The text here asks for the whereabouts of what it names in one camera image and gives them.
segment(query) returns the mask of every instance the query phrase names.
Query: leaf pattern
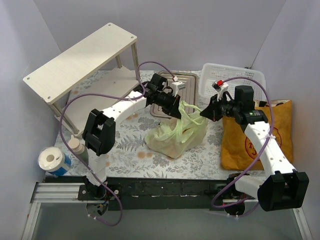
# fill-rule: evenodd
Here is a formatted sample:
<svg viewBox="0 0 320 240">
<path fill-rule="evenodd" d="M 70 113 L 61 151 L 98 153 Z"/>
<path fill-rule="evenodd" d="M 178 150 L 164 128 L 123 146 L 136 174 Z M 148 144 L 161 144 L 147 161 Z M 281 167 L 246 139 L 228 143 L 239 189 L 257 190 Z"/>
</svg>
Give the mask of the leaf pattern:
<svg viewBox="0 0 320 240">
<path fill-rule="evenodd" d="M 200 71 L 192 71 L 192 73 L 200 75 Z M 91 83 L 98 81 L 106 74 L 108 71 L 95 72 L 71 92 L 70 99 L 80 95 L 83 90 L 90 88 Z M 141 80 L 148 81 L 153 74 L 154 71 L 141 71 Z M 208 102 L 208 99 L 199 97 L 197 105 L 204 109 Z M 170 159 L 161 153 L 152 151 L 144 142 L 148 131 L 155 128 L 161 120 L 161 118 L 151 116 L 150 108 L 146 107 L 137 111 L 135 117 L 129 117 L 116 127 L 116 143 L 111 151 L 104 155 L 107 176 L 224 180 L 229 174 L 237 172 L 222 169 L 220 166 L 222 121 L 209 121 L 207 134 L 201 145 L 187 150 L 178 159 Z M 62 129 L 68 141 L 71 134 L 65 127 Z M 59 134 L 55 146 L 71 157 L 71 169 L 65 174 L 66 176 L 85 176 L 87 174 L 85 166 L 69 152 Z M 97 157 L 93 151 L 88 152 L 90 159 Z M 250 171 L 250 175 L 263 179 L 264 172 Z"/>
</svg>

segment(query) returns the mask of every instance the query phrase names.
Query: logo on bag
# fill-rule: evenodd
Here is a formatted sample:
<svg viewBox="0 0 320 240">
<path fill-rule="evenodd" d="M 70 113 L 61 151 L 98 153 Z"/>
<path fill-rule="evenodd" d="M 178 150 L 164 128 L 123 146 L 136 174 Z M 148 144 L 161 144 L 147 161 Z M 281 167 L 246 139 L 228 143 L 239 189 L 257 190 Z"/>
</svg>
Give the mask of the logo on bag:
<svg viewBox="0 0 320 240">
<path fill-rule="evenodd" d="M 276 142 L 278 143 L 279 147 L 281 147 L 282 145 L 282 139 L 281 139 L 281 135 L 278 131 L 277 128 L 273 128 L 273 132 L 272 132 L 273 136 L 275 136 L 275 140 Z M 252 142 L 250 141 L 249 138 L 245 138 L 245 141 L 244 141 L 244 146 L 245 146 L 245 151 L 246 153 L 252 158 L 252 159 L 255 159 L 256 156 L 258 155 L 257 151 L 255 150 L 255 147 L 254 145 L 252 144 Z"/>
</svg>

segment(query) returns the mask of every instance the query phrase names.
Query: perforated basket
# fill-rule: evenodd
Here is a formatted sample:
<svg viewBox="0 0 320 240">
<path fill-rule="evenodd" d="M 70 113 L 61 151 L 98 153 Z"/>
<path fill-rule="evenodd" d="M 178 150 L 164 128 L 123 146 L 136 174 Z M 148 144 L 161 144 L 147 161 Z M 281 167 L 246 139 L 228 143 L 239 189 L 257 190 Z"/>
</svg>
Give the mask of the perforated basket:
<svg viewBox="0 0 320 240">
<path fill-rule="evenodd" d="M 199 95 L 207 99 L 211 98 L 213 95 L 217 94 L 217 91 L 212 87 L 214 82 L 233 77 L 247 77 L 254 79 L 266 88 L 265 75 L 260 71 L 235 66 L 206 63 L 203 65 L 199 79 Z M 246 79 L 235 79 L 228 81 L 228 85 L 228 92 L 233 98 L 235 96 L 236 86 L 248 85 L 254 90 L 254 100 L 266 101 L 264 92 L 252 81 Z"/>
</svg>

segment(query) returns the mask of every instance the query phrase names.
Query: white bottle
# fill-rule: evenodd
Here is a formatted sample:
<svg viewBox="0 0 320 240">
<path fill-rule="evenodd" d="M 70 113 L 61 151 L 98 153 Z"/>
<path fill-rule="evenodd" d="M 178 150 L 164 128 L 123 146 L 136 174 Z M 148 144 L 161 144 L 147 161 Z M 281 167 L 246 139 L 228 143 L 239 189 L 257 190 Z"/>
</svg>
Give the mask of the white bottle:
<svg viewBox="0 0 320 240">
<path fill-rule="evenodd" d="M 89 163 L 88 150 L 78 138 L 75 138 L 75 136 L 71 135 L 68 145 L 86 164 Z"/>
</svg>

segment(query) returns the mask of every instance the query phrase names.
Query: metal tray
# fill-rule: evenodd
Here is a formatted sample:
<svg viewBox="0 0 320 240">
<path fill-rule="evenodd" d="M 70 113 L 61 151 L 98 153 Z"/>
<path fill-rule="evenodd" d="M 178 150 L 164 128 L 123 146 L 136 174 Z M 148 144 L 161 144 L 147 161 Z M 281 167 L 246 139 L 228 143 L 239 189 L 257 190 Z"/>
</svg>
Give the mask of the metal tray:
<svg viewBox="0 0 320 240">
<path fill-rule="evenodd" d="M 175 76 L 177 76 L 178 81 L 186 82 L 186 88 L 183 90 L 180 90 L 178 94 L 181 96 L 180 100 L 186 101 L 188 104 L 191 105 L 197 105 L 197 99 L 198 99 L 198 76 L 193 73 L 189 72 L 172 72 Z M 160 76 L 165 77 L 168 79 L 168 85 L 171 86 L 173 83 L 172 76 L 167 71 L 160 71 L 157 74 Z M 187 107 L 185 111 L 189 114 L 194 112 L 193 108 Z M 160 117 L 160 118 L 171 118 L 170 116 L 166 115 L 161 111 L 161 107 L 158 105 L 153 104 L 150 108 L 150 113 L 152 116 Z"/>
</svg>

